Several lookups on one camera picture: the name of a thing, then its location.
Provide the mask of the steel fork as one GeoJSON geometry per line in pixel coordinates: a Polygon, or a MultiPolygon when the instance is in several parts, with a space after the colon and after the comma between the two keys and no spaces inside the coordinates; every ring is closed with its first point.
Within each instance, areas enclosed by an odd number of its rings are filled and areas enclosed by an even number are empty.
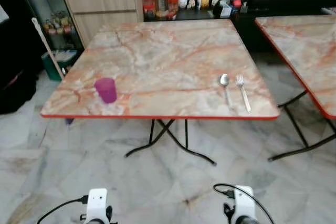
{"type": "Polygon", "coordinates": [[[244,102],[246,111],[247,111],[247,113],[251,114],[252,109],[251,109],[251,106],[250,106],[249,97],[248,97],[247,92],[245,90],[245,81],[244,81],[244,77],[243,77],[242,74],[236,75],[236,83],[237,83],[238,89],[240,90],[240,92],[242,94],[241,96],[243,98],[243,102],[244,102]]]}

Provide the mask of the purple plastic cup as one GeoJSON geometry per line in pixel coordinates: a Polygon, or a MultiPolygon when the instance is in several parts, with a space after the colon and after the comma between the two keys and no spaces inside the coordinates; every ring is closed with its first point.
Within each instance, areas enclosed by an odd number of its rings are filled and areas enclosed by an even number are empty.
{"type": "Polygon", "coordinates": [[[116,102],[118,95],[113,78],[100,78],[94,83],[94,88],[104,103],[110,104],[116,102]]]}

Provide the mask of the steel spoon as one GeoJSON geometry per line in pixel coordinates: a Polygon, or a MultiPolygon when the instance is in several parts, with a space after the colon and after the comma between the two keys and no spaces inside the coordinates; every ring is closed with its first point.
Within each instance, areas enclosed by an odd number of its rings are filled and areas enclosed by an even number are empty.
{"type": "Polygon", "coordinates": [[[225,95],[225,100],[226,100],[226,106],[228,106],[229,108],[231,107],[231,102],[230,102],[230,96],[228,94],[228,85],[229,85],[229,77],[226,73],[223,73],[220,76],[220,80],[219,83],[221,85],[221,87],[223,88],[223,93],[225,95]]]}

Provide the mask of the marble-top folding table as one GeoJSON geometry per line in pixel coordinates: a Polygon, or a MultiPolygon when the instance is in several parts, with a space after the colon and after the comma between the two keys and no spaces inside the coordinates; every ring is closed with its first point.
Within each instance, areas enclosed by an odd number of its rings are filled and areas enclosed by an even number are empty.
{"type": "Polygon", "coordinates": [[[300,94],[278,105],[289,117],[304,146],[269,157],[268,161],[303,154],[334,140],[335,134],[332,134],[313,144],[307,142],[289,106],[309,95],[329,128],[336,130],[336,16],[264,16],[255,18],[255,25],[304,88],[300,94]]]}
{"type": "Polygon", "coordinates": [[[279,109],[252,56],[228,19],[108,24],[61,80],[40,112],[44,118],[144,119],[151,121],[149,149],[164,135],[188,154],[216,162],[171,131],[178,120],[273,121],[279,109]],[[219,80],[229,77],[226,104],[219,80]],[[242,74],[252,113],[247,113],[236,75],[242,74]],[[94,83],[113,78],[118,98],[106,104],[94,83]]]}

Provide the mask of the black couch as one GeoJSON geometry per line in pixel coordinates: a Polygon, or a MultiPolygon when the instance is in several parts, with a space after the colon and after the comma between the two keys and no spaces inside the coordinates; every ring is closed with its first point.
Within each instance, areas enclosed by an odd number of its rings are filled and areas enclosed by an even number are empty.
{"type": "Polygon", "coordinates": [[[0,0],[8,19],[0,21],[0,115],[15,113],[36,92],[43,68],[43,43],[26,9],[13,0],[0,0]]]}

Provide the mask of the white broom stick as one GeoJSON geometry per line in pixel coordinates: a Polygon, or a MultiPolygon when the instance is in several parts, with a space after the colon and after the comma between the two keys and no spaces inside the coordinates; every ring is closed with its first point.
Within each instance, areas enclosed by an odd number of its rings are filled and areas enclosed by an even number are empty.
{"type": "Polygon", "coordinates": [[[31,22],[33,23],[36,31],[38,32],[38,34],[39,34],[39,36],[41,38],[41,41],[44,44],[44,47],[46,47],[47,53],[48,53],[48,55],[49,55],[49,57],[50,57],[50,59],[52,61],[52,64],[54,66],[55,71],[60,76],[60,79],[64,80],[65,79],[65,74],[62,71],[62,68],[60,67],[60,65],[58,63],[57,58],[55,58],[55,55],[53,54],[53,51],[50,48],[49,43],[48,43],[46,37],[44,36],[44,33],[43,33],[43,30],[41,29],[40,23],[38,22],[37,18],[35,18],[35,17],[31,18],[31,22]]]}

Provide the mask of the small white box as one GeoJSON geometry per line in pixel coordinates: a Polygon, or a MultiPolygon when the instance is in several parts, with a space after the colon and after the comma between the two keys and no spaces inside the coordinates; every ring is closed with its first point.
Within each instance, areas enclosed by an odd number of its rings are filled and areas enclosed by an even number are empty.
{"type": "Polygon", "coordinates": [[[235,10],[229,3],[221,2],[220,7],[222,8],[220,12],[220,18],[229,18],[232,12],[235,10]]]}

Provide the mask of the light wooden cabinet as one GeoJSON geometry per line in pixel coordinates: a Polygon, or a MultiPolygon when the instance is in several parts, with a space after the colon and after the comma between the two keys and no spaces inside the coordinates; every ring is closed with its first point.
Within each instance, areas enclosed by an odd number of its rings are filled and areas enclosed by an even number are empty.
{"type": "Polygon", "coordinates": [[[105,25],[144,20],[142,0],[65,0],[65,3],[84,48],[105,25]]]}

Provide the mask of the small red-lid jar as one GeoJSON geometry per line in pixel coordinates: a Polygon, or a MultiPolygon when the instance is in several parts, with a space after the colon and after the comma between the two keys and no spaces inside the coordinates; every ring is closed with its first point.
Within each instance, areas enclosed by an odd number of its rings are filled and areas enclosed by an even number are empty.
{"type": "Polygon", "coordinates": [[[156,15],[156,7],[153,3],[145,3],[142,5],[144,20],[153,20],[156,15]]]}

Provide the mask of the glass display cabinet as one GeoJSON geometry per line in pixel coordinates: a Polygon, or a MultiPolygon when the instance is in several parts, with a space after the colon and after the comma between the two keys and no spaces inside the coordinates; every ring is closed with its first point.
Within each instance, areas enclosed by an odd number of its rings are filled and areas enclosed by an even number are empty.
{"type": "Polygon", "coordinates": [[[26,0],[52,49],[82,50],[74,21],[65,0],[26,0]]]}

